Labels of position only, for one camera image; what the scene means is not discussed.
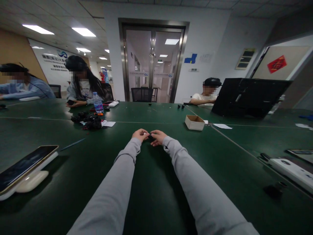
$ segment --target red object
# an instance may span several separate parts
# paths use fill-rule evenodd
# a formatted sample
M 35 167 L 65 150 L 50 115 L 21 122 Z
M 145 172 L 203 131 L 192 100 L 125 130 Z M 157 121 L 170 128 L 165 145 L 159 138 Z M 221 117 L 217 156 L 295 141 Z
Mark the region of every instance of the red object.
M 286 65 L 287 65 L 286 59 L 282 55 L 278 59 L 276 59 L 276 60 L 272 61 L 271 63 L 269 63 L 267 65 L 267 67 L 268 67 L 268 70 L 270 71 L 270 73 L 274 73 L 274 72 L 280 70 L 281 68 L 285 67 Z

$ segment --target white paper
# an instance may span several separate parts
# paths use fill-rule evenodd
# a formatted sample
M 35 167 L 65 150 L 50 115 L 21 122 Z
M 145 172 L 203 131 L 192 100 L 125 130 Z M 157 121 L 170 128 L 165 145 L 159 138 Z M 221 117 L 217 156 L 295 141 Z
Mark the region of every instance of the white paper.
M 232 129 L 232 127 L 229 127 L 225 124 L 213 124 L 214 126 L 217 126 L 218 128 L 221 128 L 221 129 Z
M 311 131 L 313 131 L 313 128 L 310 127 L 310 126 L 308 126 L 308 125 L 306 125 L 306 124 L 296 123 L 296 126 L 297 126 L 297 127 L 302 127 L 302 128 L 308 128 L 308 129 L 310 129 Z
M 101 122 L 102 126 L 107 126 L 107 127 L 112 127 L 112 126 L 114 126 L 114 124 L 115 124 L 115 122 L 108 122 L 107 120 L 103 120 Z

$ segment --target person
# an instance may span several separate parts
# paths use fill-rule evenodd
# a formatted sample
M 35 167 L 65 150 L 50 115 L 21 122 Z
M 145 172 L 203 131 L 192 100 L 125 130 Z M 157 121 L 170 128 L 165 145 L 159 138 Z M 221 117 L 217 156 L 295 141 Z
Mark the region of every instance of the person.
M 222 85 L 218 78 L 208 78 L 203 82 L 202 94 L 194 94 L 190 103 L 193 105 L 214 105 L 217 96 L 212 95 L 218 87 Z
M 144 129 L 134 132 L 68 235 L 123 233 L 136 156 L 148 136 Z M 155 138 L 151 145 L 162 145 L 171 157 L 198 234 L 258 234 L 177 140 L 159 130 L 151 131 L 151 136 Z
M 111 90 L 102 87 L 100 80 L 93 75 L 83 58 L 71 55 L 65 62 L 65 67 L 73 73 L 74 78 L 67 88 L 67 101 L 72 100 L 75 104 L 66 103 L 67 107 L 93 104 L 93 92 L 97 92 L 105 101 L 113 100 Z
M 50 86 L 30 74 L 27 68 L 9 63 L 0 65 L 0 71 L 14 81 L 13 83 L 0 84 L 0 100 L 22 99 L 33 96 L 55 98 Z

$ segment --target man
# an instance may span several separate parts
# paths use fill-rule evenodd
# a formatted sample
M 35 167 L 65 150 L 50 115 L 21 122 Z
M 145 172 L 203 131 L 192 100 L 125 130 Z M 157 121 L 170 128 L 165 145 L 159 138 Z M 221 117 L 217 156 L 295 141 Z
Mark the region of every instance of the man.
M 190 103 L 193 105 L 214 105 L 217 96 L 212 95 L 213 92 L 222 85 L 218 78 L 208 78 L 203 82 L 202 94 L 194 94 Z
M 136 156 L 149 135 L 144 129 L 135 131 L 67 235 L 123 234 Z M 151 131 L 151 136 L 155 138 L 151 145 L 163 146 L 172 159 L 198 234 L 259 235 L 177 140 L 159 130 Z

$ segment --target metal door frame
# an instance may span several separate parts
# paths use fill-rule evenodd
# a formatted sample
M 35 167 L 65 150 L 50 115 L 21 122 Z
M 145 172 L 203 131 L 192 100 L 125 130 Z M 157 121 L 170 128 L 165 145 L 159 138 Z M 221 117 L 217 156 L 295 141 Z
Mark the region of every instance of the metal door frame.
M 183 63 L 184 51 L 186 47 L 187 35 L 189 30 L 189 22 L 177 21 L 163 21 L 163 20 L 144 20 L 144 19 L 128 19 L 118 18 L 119 32 L 120 32 L 120 45 L 122 56 L 123 80 L 124 80 L 124 93 L 125 100 L 130 101 L 129 93 L 129 71 L 127 60 L 127 43 L 126 43 L 126 30 L 143 30 L 151 31 L 151 45 L 150 45 L 150 60 L 154 57 L 155 62 L 155 38 L 156 32 L 180 32 L 181 38 L 179 40 L 178 53 L 176 58 L 176 67 L 174 71 L 174 81 L 172 92 L 170 96 L 170 103 L 174 103 L 177 85 L 180 75 L 181 66 Z M 150 61 L 149 68 L 149 87 L 153 86 L 154 63 Z

